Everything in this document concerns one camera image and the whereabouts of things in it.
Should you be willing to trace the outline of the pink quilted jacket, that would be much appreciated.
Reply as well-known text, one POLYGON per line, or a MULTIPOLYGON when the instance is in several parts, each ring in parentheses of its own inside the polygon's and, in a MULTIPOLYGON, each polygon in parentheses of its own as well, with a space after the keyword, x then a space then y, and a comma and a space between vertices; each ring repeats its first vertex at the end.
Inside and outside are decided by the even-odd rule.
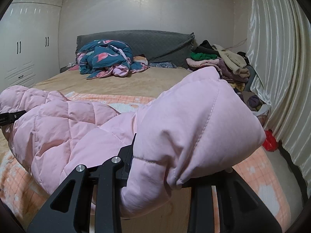
POLYGON ((159 208, 191 178, 240 163, 266 138, 257 117, 213 67, 189 74, 132 112, 12 86, 1 93, 1 113, 17 111, 24 115, 2 132, 18 162, 48 194, 76 166, 101 165, 133 145, 120 195, 124 218, 159 208))

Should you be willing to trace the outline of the pile of mixed clothes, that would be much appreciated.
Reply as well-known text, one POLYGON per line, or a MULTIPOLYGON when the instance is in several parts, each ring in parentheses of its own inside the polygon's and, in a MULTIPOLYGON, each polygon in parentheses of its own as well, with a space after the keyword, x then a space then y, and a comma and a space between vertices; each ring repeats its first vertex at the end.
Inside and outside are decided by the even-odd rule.
POLYGON ((250 65, 245 52, 234 53, 220 45, 211 45, 204 40, 191 51, 186 62, 190 70, 193 71, 204 67, 214 67, 220 78, 233 88, 256 116, 269 111, 269 107, 250 90, 256 72, 250 65))

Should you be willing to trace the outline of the orange white plaid blanket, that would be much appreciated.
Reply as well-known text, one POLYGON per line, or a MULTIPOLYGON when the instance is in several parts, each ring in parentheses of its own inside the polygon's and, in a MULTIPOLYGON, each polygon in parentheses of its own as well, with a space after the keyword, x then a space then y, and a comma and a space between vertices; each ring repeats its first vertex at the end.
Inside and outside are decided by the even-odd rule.
MULTIPOLYGON (((66 94, 66 97, 70 100, 105 103, 120 113, 134 111, 152 100, 151 97, 79 94, 74 91, 66 94)), ((250 157, 235 165, 234 170, 264 202, 282 229, 286 230, 291 219, 289 204, 264 149, 262 147, 257 149, 250 157)), ((177 217, 187 218, 189 213, 182 210, 182 204, 179 202, 183 199, 183 195, 189 194, 189 190, 178 192, 162 208, 146 216, 123 221, 122 226, 125 232, 145 229, 147 224, 156 218, 160 220, 162 232, 184 232, 186 230, 184 223, 181 226, 173 226, 172 222, 177 217)), ((17 162, 8 149, 6 139, 1 137, 1 200, 8 205, 24 229, 27 228, 47 198, 47 193, 17 162)))

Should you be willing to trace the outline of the red plastic bag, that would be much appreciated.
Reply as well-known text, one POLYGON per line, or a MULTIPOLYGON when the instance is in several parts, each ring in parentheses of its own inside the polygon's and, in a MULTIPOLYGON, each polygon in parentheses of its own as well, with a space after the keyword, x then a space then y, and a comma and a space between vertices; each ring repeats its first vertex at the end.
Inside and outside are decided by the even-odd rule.
POLYGON ((273 133, 271 130, 265 131, 266 139, 263 143, 263 148, 268 152, 274 152, 278 149, 278 142, 273 136, 273 133))

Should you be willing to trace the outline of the white wardrobe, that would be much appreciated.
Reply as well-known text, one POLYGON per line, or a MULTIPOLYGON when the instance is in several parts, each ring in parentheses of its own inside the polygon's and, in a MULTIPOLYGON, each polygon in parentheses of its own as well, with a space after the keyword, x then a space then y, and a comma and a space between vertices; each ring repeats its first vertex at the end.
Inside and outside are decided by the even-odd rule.
POLYGON ((13 0, 1 19, 1 90, 32 87, 60 72, 63 0, 13 0))

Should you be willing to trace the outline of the teal flamingo print duvet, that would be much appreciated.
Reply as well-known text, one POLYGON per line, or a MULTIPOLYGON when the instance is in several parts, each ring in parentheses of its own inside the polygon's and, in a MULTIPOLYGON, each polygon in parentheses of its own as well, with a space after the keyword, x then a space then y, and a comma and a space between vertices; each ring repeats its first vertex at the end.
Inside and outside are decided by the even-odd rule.
POLYGON ((82 46, 75 64, 81 75, 88 75, 87 79, 127 77, 149 68, 148 60, 134 56, 127 43, 111 39, 98 39, 82 46))

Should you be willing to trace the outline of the tan bed cover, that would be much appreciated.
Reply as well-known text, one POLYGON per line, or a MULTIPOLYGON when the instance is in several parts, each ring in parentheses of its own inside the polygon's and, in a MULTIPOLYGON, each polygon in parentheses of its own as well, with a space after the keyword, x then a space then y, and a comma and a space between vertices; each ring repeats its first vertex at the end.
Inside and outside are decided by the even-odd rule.
POLYGON ((1 133, 28 172, 35 167, 62 171, 81 163, 96 166, 131 144, 150 105, 188 77, 190 72, 184 68, 152 67, 128 77, 95 79, 67 71, 33 87, 10 86, 1 92, 1 113, 27 113, 2 127, 1 133), (120 113, 101 102, 70 100, 66 94, 72 91, 152 100, 134 111, 120 113))

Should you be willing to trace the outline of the dark grey headboard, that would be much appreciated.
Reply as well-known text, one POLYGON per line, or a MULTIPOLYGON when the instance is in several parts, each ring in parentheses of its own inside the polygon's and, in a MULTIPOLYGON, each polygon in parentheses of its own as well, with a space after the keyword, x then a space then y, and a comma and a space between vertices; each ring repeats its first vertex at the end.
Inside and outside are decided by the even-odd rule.
POLYGON ((151 63, 171 62, 177 67, 187 68, 186 59, 195 40, 195 34, 182 34, 161 30, 117 30, 80 35, 76 38, 76 53, 87 43, 110 39, 125 42, 134 56, 144 54, 151 63))

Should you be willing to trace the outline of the shiny cream curtain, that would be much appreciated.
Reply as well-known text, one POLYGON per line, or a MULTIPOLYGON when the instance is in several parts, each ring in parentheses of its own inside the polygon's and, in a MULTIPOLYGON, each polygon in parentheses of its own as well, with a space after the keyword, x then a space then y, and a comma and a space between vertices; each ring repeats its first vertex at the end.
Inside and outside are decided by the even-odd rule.
POLYGON ((270 110, 265 128, 310 182, 310 22, 297 0, 250 0, 252 91, 270 110))

